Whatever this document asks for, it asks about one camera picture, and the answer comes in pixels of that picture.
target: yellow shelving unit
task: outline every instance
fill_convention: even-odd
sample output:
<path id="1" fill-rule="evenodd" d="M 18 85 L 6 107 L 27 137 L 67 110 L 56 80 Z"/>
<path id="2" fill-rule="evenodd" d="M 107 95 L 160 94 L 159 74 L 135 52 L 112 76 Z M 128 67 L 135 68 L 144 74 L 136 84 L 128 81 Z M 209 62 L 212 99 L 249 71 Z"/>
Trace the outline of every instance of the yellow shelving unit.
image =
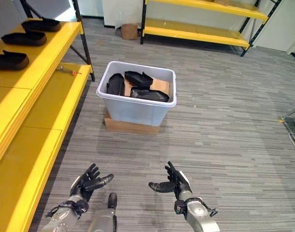
<path id="1" fill-rule="evenodd" d="M 32 17 L 32 7 L 21 3 Z M 78 22 L 61 22 L 59 31 L 45 32 L 42 46 L 0 41 L 0 54 L 29 58 L 23 70 L 0 70 L 0 232 L 28 231 L 88 76 L 95 81 L 77 0 L 73 6 Z M 18 26 L 13 32 L 24 30 Z M 79 34 L 86 58 L 71 45 Z M 87 65 L 60 63 L 69 48 Z M 59 65 L 78 74 L 56 71 Z"/>
<path id="2" fill-rule="evenodd" d="M 152 18 L 146 18 L 144 32 L 151 35 L 229 44 L 245 48 L 249 46 L 242 35 L 236 31 Z"/>
<path id="3" fill-rule="evenodd" d="M 146 18 L 147 3 L 150 1 L 201 8 L 232 15 L 240 15 L 246 17 L 246 19 L 239 31 L 232 31 L 228 29 L 212 28 L 175 21 Z M 142 33 L 140 43 L 143 44 L 144 36 L 146 34 L 151 34 L 180 39 L 212 42 L 218 44 L 228 44 L 241 46 L 243 48 L 243 52 L 241 54 L 242 57 L 247 52 L 248 48 L 253 45 L 254 40 L 257 38 L 260 31 L 262 30 L 266 22 L 270 19 L 272 14 L 275 12 L 281 1 L 282 0 L 273 1 L 274 7 L 271 9 L 268 15 L 265 15 L 257 8 L 260 0 L 257 0 L 254 5 L 238 1 L 230 1 L 230 4 L 228 6 L 215 3 L 213 2 L 213 0 L 143 0 L 141 23 Z M 254 36 L 252 36 L 251 34 L 250 41 L 247 42 L 243 38 L 241 33 L 248 24 L 250 18 L 259 19 L 262 21 L 262 24 L 258 31 L 254 34 Z"/>
<path id="4" fill-rule="evenodd" d="M 268 17 L 264 13 L 260 12 L 257 7 L 238 2 L 238 1 L 231 1 L 230 5 L 224 6 L 218 3 L 214 3 L 212 0 L 147 0 L 148 1 L 156 1 L 168 4 L 176 4 L 182 6 L 189 6 L 189 7 L 197 7 L 212 11 L 219 11 L 233 15 L 240 15 L 250 18 L 257 18 L 264 21 L 267 21 Z"/>
<path id="5" fill-rule="evenodd" d="M 0 231 L 28 231 L 48 175 L 91 71 L 56 71 L 0 161 Z"/>
<path id="6" fill-rule="evenodd" d="M 58 32 L 46 32 L 43 46 L 8 45 L 3 50 L 27 54 L 29 65 L 20 71 L 0 71 L 0 160 L 32 105 L 64 57 L 75 37 L 82 33 L 80 22 L 62 22 Z M 14 32 L 24 32 L 19 25 Z"/>

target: gray carpet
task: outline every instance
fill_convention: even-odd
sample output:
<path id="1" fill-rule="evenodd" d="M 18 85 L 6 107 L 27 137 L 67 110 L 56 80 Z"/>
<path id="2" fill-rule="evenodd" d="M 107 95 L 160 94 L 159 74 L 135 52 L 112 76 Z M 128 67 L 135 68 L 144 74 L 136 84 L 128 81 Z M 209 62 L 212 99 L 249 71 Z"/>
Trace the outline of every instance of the gray carpet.
<path id="1" fill-rule="evenodd" d="M 101 20 L 85 19 L 96 82 L 88 82 L 57 157 L 31 232 L 67 199 L 76 176 L 92 163 L 114 180 L 97 190 L 74 232 L 87 231 L 107 197 L 118 196 L 118 232 L 190 232 L 174 213 L 173 193 L 152 192 L 166 180 L 164 165 L 183 170 L 195 196 L 216 207 L 222 232 L 295 232 L 295 150 L 278 117 L 295 108 L 295 59 L 284 52 L 207 43 L 123 41 Z M 77 38 L 74 46 L 82 50 Z M 80 62 L 72 51 L 65 61 Z M 106 132 L 105 106 L 96 95 L 109 61 L 173 69 L 178 104 L 157 136 Z"/>

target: robotic arm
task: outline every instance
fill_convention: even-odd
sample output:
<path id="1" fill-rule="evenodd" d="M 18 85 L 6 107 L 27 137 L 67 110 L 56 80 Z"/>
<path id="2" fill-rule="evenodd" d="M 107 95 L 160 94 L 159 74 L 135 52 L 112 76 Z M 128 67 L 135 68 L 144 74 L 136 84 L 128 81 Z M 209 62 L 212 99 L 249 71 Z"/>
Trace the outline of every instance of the robotic arm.
<path id="1" fill-rule="evenodd" d="M 165 166 L 168 172 L 168 182 L 148 185 L 156 192 L 174 192 L 177 201 L 174 205 L 176 214 L 183 214 L 186 221 L 196 232 L 220 232 L 217 223 L 211 218 L 216 215 L 216 209 L 210 209 L 201 198 L 194 198 L 187 177 L 182 171 L 177 171 L 169 161 Z"/>
<path id="2" fill-rule="evenodd" d="M 107 185 L 113 178 L 109 174 L 103 178 L 98 177 L 98 167 L 93 163 L 84 174 L 79 176 L 71 186 L 70 197 L 67 201 L 54 207 L 47 217 L 51 221 L 41 232 L 64 232 L 70 231 L 82 213 L 87 212 L 88 202 L 94 190 Z"/>

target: black shoe on shelf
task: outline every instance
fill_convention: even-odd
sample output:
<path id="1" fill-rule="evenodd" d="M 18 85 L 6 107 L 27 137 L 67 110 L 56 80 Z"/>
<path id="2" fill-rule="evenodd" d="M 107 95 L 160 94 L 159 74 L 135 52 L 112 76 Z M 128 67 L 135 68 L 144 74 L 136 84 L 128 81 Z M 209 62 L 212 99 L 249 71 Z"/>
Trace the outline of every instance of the black shoe on shelf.
<path id="1" fill-rule="evenodd" d="M 18 52 L 7 52 L 0 54 L 0 70 L 21 70 L 28 66 L 29 59 L 26 54 Z"/>
<path id="2" fill-rule="evenodd" d="M 11 33 L 2 36 L 5 44 L 20 44 L 41 46 L 46 42 L 46 36 L 43 32 L 26 30 L 26 33 Z"/>
<path id="3" fill-rule="evenodd" d="M 21 24 L 25 30 L 59 31 L 60 22 L 54 19 L 42 18 L 42 20 L 29 20 Z"/>

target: white plastic bin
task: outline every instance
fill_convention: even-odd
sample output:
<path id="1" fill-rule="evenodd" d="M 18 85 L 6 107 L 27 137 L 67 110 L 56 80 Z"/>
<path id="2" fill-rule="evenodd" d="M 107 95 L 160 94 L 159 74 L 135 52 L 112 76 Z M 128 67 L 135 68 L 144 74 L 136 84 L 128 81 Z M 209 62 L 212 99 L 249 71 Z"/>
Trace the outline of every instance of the white plastic bin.
<path id="1" fill-rule="evenodd" d="M 169 101 L 150 101 L 107 94 L 106 84 L 109 78 L 115 73 L 124 74 L 126 71 L 145 72 L 153 78 L 168 81 L 170 83 Z M 97 95 L 103 98 L 105 106 L 113 120 L 159 126 L 168 110 L 174 107 L 177 102 L 175 72 L 170 69 L 111 61 L 99 83 Z"/>

